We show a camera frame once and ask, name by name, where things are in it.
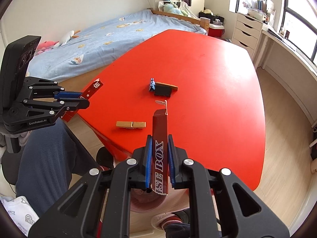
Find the brown cardboard piece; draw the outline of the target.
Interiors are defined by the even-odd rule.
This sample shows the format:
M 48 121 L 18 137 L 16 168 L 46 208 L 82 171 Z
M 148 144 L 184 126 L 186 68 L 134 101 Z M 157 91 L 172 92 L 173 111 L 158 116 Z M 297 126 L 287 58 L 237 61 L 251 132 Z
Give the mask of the brown cardboard piece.
M 172 90 L 175 90 L 175 91 L 178 90 L 178 86 L 172 85 L 172 84 L 167 84 L 167 83 L 162 83 L 162 82 L 155 82 L 155 86 L 171 88 Z

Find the white long desk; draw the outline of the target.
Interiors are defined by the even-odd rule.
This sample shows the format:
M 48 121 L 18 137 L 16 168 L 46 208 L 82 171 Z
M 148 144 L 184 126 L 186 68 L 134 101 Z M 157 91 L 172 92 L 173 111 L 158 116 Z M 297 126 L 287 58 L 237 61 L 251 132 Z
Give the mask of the white long desk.
M 261 31 L 253 63 L 255 68 L 260 67 L 275 78 L 297 102 L 312 126 L 316 126 L 315 67 L 266 29 Z

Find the person legs dark trousers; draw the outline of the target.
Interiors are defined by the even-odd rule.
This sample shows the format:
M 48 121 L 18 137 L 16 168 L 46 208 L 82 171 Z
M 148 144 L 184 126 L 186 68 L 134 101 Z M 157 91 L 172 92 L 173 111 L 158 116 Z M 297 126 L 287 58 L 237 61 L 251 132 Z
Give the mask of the person legs dark trousers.
M 58 120 L 54 126 L 32 131 L 21 156 L 16 182 L 20 209 L 13 220 L 25 234 L 69 188 L 72 175 L 89 170 L 114 167 L 108 150 L 100 148 L 93 158 L 67 125 Z

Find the white drawer unit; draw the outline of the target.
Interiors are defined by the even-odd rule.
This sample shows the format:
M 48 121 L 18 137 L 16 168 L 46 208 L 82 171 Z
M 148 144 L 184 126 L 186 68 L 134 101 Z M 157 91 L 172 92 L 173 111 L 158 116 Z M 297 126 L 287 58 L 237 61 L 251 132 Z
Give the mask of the white drawer unit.
M 262 28 L 263 23 L 261 21 L 249 15 L 238 13 L 232 43 L 244 48 L 251 59 L 253 59 L 260 40 Z

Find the pink plush toy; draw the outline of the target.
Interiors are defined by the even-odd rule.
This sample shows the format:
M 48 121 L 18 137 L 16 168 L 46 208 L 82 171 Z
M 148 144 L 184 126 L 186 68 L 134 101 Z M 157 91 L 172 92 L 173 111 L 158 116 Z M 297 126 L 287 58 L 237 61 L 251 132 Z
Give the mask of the pink plush toy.
M 45 41 L 41 44 L 38 44 L 35 55 L 39 55 L 41 53 L 44 53 L 45 51 L 52 49 L 55 44 L 57 44 L 57 41 Z

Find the red storage box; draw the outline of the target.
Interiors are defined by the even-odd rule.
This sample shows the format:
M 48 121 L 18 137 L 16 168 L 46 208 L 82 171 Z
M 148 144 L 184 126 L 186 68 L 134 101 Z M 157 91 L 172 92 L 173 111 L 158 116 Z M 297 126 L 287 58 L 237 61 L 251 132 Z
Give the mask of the red storage box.
M 223 25 L 210 24 L 210 27 L 208 29 L 208 36 L 221 38 L 224 32 L 225 28 Z

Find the red table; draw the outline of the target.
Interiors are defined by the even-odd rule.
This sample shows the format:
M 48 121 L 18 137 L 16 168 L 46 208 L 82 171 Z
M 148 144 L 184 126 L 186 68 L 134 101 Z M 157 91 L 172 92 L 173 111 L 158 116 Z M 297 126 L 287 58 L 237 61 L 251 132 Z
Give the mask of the red table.
M 119 160 L 146 143 L 159 97 L 150 79 L 178 86 L 167 98 L 168 131 L 177 147 L 212 170 L 231 169 L 258 187 L 265 151 L 265 115 L 248 52 L 210 36 L 167 30 L 125 53 L 99 75 L 103 86 L 79 116 Z M 144 121 L 146 128 L 116 127 Z

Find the red box with BOX lettering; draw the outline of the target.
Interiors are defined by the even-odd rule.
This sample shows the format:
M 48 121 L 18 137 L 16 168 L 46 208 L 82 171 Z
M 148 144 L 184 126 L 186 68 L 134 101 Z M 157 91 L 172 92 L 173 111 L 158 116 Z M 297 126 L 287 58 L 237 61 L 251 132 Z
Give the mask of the red box with BOX lettering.
M 168 110 L 167 100 L 155 101 L 162 105 L 153 115 L 152 134 L 152 190 L 160 196 L 168 194 Z

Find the bed with blue sheet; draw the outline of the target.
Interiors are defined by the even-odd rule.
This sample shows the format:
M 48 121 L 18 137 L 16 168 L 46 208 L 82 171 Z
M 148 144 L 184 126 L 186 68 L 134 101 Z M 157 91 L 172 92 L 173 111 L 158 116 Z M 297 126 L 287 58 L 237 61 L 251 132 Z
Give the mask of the bed with blue sheet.
M 65 45 L 36 55 L 28 72 L 33 77 L 63 82 L 110 65 L 135 46 L 169 29 L 207 33 L 197 24 L 142 10 L 91 26 Z

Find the white duck plush toy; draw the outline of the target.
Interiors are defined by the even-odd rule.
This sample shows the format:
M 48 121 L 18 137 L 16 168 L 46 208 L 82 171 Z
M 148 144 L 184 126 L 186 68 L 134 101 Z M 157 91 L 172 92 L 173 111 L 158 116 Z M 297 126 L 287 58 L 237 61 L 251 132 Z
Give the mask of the white duck plush toy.
M 70 41 L 72 38 L 77 38 L 77 34 L 80 32 L 80 30 L 78 31 L 69 31 L 67 32 L 54 46 L 53 49 L 56 49 L 60 46 L 64 46 L 68 41 Z

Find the tan folded cardboard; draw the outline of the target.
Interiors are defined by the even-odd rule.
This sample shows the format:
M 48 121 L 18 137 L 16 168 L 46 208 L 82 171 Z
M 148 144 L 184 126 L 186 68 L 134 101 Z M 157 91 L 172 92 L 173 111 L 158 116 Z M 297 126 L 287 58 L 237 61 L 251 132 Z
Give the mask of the tan folded cardboard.
M 116 127 L 127 129 L 142 129 L 146 128 L 146 122 L 144 121 L 117 121 Z

